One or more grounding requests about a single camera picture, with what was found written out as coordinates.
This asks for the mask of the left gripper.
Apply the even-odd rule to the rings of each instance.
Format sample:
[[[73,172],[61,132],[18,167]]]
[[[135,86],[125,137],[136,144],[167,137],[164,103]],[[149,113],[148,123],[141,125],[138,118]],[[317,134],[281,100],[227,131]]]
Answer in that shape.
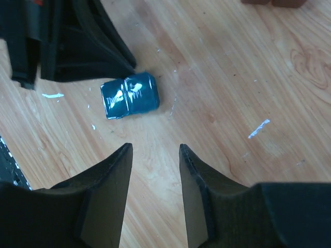
[[[125,78],[134,55],[101,1],[1,1],[1,39],[11,79],[34,89],[40,77],[55,82]]]

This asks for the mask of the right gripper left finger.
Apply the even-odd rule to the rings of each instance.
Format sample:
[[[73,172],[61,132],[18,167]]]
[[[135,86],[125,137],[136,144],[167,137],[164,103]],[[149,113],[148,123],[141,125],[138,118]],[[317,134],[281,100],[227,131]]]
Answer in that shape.
[[[1,182],[1,247],[118,247],[133,147],[49,189]]]

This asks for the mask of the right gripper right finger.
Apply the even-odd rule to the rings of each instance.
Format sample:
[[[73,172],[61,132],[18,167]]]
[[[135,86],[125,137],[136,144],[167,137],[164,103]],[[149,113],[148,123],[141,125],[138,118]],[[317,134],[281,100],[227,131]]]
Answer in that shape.
[[[330,184],[246,187],[179,147],[189,247],[330,247]]]

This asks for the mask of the teal pill box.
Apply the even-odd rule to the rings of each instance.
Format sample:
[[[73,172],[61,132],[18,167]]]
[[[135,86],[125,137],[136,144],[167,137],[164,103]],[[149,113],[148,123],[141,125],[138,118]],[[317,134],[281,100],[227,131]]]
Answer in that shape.
[[[160,106],[156,80],[148,72],[106,82],[100,89],[107,119],[143,114]]]

